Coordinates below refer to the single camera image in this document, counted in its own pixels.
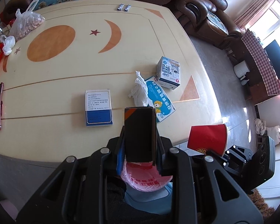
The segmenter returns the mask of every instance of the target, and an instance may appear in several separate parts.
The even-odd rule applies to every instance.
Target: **bag of peanuts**
[[[15,40],[18,41],[21,38],[24,38],[30,31],[36,29],[40,26],[45,18],[38,13],[32,12],[36,7],[39,0],[33,0],[27,10],[23,13],[20,12],[20,9],[17,9],[15,13],[16,19],[13,23],[13,26],[10,29],[9,35],[15,37]]]

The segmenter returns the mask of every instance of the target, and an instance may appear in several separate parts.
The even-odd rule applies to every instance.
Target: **curtain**
[[[250,28],[270,8],[275,0],[253,0],[234,21],[239,28]]]

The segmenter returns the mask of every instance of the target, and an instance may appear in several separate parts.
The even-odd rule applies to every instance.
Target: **crescent moon inlay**
[[[103,53],[106,52],[108,50],[111,50],[114,46],[116,46],[120,39],[121,39],[121,30],[120,28],[113,22],[108,21],[105,19],[105,21],[110,25],[111,28],[111,38],[108,42],[108,44],[106,44],[106,46],[99,52],[99,53]]]
[[[8,59],[8,55],[5,55],[3,58],[3,71],[4,72],[7,72],[7,70],[6,70],[7,59]]]

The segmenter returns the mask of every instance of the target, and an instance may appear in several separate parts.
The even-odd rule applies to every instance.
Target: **plastic bag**
[[[260,120],[260,119],[255,119],[254,120],[254,124],[255,124],[255,132],[256,134],[259,134],[261,136],[263,136],[263,134],[266,131],[266,124],[264,120]]]
[[[280,125],[277,125],[275,127],[267,127],[267,135],[271,137],[275,145],[278,145],[280,143]]]
[[[9,35],[15,37],[15,40],[18,41],[21,38],[24,38],[30,31],[36,29],[40,26],[45,18],[38,13],[32,12],[33,9],[36,7],[39,0],[33,0],[27,10],[21,14],[20,10],[18,9],[15,13],[17,17],[13,26],[10,29]]]
[[[131,90],[128,97],[133,97],[136,107],[146,107],[148,105],[148,89],[146,82],[141,77],[140,72],[136,71],[136,87]]]
[[[143,192],[156,191],[172,179],[172,176],[162,177],[152,162],[126,162],[126,160],[120,176],[129,186]]]
[[[4,55],[9,55],[11,53],[11,49],[15,46],[15,37],[8,36],[6,37],[5,35],[0,36],[0,42],[4,44],[2,51]]]

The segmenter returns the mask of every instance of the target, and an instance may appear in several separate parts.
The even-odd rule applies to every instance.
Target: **wooden table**
[[[128,12],[117,11],[131,4]],[[91,155],[119,136],[135,71],[154,75],[161,56],[181,64],[181,85],[165,89],[176,107],[158,124],[181,143],[192,125],[222,123],[201,60],[169,9],[133,0],[78,0],[37,11],[46,21],[0,65],[4,83],[0,154],[59,162]],[[113,125],[85,126],[85,90],[110,89]]]
[[[249,85],[249,96],[252,99],[253,104],[257,105],[261,102],[271,99],[272,97],[275,97],[276,95],[268,94],[263,80],[263,75],[260,73],[254,58],[252,57],[248,48],[245,46],[244,42],[242,40],[238,40],[231,45],[231,49],[232,53],[230,53],[228,56],[231,59],[232,64],[235,66],[236,64],[245,60],[250,69],[250,72],[247,72],[245,79],[249,79],[247,85]],[[272,84],[278,85],[276,75],[272,76],[270,81]]]

